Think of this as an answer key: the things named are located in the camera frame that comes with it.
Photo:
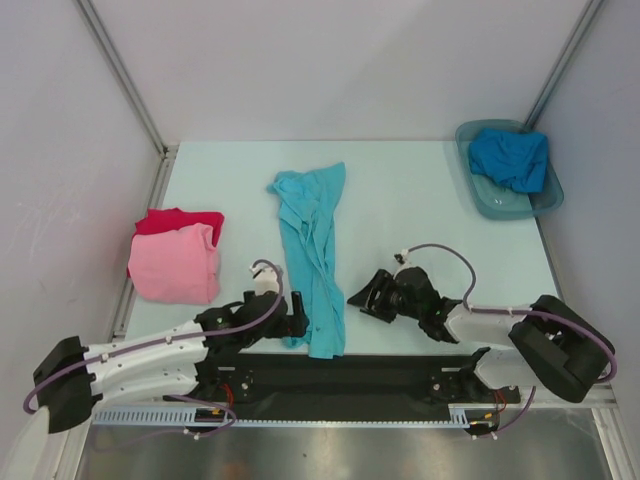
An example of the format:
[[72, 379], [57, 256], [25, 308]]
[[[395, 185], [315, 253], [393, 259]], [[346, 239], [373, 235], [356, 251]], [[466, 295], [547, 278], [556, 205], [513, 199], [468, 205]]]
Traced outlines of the dark blue crumpled t-shirt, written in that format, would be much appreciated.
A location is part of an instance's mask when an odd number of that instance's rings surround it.
[[469, 145], [470, 170], [517, 193], [541, 193], [549, 163], [549, 141], [539, 132], [483, 129]]

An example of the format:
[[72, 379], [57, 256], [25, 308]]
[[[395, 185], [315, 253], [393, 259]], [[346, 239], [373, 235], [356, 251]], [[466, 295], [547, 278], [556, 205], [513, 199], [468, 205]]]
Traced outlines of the red folded t-shirt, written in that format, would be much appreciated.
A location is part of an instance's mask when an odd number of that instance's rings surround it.
[[180, 208], [148, 209], [144, 218], [135, 223], [135, 235], [154, 235], [194, 224], [211, 226], [212, 245], [216, 247], [222, 232], [225, 216], [220, 212], [190, 212]]

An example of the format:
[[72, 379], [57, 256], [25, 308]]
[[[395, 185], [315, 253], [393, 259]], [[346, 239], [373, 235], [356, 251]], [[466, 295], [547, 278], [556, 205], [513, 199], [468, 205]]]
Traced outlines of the light blue t-shirt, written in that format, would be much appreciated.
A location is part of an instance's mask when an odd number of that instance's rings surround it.
[[266, 191], [279, 201], [278, 222], [290, 286], [302, 296], [309, 326], [286, 345], [308, 346], [311, 358], [344, 354], [345, 298], [336, 281], [334, 213], [346, 181], [340, 162], [308, 172], [282, 171]]

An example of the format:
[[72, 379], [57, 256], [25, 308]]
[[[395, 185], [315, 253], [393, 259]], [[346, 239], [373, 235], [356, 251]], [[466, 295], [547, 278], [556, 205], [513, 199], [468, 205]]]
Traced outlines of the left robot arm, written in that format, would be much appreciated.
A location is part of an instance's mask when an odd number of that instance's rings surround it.
[[84, 346], [68, 337], [34, 371], [23, 408], [29, 414], [46, 408], [49, 431], [61, 433], [111, 405], [191, 394], [207, 400], [221, 387], [217, 358], [262, 339], [302, 337], [308, 325], [300, 292], [284, 298], [247, 291], [240, 301], [136, 341]]

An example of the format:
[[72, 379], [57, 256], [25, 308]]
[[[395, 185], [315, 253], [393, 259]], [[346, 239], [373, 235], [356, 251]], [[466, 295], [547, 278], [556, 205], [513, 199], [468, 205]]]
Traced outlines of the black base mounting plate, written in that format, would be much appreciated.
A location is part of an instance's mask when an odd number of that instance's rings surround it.
[[188, 397], [230, 401], [239, 419], [285, 422], [427, 422], [449, 419], [455, 404], [510, 406], [473, 374], [476, 355], [367, 356], [333, 360], [299, 354], [208, 357], [196, 366]]

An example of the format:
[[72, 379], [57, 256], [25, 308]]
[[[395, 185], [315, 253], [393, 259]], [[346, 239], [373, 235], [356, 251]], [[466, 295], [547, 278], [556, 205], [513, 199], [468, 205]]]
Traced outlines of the pink folded t-shirt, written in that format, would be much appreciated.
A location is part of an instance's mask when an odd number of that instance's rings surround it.
[[210, 304], [219, 293], [219, 255], [212, 240], [213, 228], [202, 223], [136, 235], [128, 271], [137, 294], [156, 303]]

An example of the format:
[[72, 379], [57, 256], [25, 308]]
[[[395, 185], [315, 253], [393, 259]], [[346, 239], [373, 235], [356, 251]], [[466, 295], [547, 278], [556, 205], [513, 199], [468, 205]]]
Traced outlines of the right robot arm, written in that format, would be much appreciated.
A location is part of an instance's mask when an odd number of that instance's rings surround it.
[[422, 268], [404, 266], [378, 270], [347, 302], [386, 323], [412, 318], [437, 342], [478, 344], [461, 376], [473, 401], [504, 387], [543, 387], [580, 403], [614, 370], [612, 344], [551, 295], [528, 307], [472, 307], [441, 295]]

